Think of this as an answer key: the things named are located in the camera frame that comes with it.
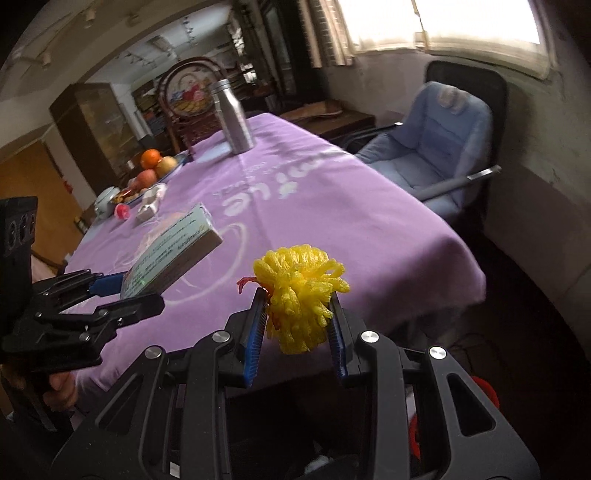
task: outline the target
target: wooden chair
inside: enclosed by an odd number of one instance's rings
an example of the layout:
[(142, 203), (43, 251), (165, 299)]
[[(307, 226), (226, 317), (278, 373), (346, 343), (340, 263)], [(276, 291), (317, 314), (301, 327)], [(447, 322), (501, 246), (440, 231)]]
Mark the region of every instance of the wooden chair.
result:
[(207, 57), (183, 60), (162, 75), (158, 84), (158, 102), (175, 150), (180, 150), (176, 136), (186, 149), (190, 149), (221, 129), (209, 85), (227, 76), (220, 64)]

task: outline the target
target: floor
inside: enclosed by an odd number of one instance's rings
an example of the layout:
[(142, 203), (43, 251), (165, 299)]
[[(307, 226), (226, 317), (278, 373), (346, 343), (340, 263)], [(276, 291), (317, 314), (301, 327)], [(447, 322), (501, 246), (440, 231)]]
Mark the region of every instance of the floor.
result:
[[(591, 381), (582, 349), (511, 259), (481, 234), (464, 237), (487, 276), (487, 299), (438, 343), (494, 387), (544, 480), (588, 479)], [(228, 425), (237, 480), (296, 478), (315, 455), (312, 439), (325, 451), (359, 450), (362, 394), (340, 389), (332, 373), (246, 397), (228, 405), (230, 418), (239, 419)]]

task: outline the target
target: water bottle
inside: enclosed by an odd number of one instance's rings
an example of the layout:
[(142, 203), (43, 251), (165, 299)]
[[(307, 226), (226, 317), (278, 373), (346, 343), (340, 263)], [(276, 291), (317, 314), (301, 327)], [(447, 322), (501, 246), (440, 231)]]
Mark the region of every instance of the water bottle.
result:
[(230, 88), (230, 81), (223, 79), (214, 83), (211, 92), (217, 119), (222, 124), (226, 140), (234, 154), (244, 153), (253, 148), (255, 143), (246, 123), (244, 110)]

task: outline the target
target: striped curtain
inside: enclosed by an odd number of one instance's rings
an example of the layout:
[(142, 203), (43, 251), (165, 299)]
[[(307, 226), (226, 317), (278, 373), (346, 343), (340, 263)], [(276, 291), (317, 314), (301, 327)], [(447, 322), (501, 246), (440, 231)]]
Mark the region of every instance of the striped curtain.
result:
[(347, 28), (337, 0), (298, 0), (314, 68), (352, 65)]

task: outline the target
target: yellow yarn ball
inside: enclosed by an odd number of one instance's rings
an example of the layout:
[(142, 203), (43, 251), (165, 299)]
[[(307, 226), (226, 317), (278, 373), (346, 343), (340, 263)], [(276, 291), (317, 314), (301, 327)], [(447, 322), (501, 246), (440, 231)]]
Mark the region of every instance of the yellow yarn ball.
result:
[(279, 338), (283, 353), (312, 350), (326, 341), (324, 329), (332, 318), (327, 308), (334, 291), (348, 292), (340, 278), (343, 264), (310, 245), (280, 248), (255, 260), (257, 282), (270, 295), (267, 336)]

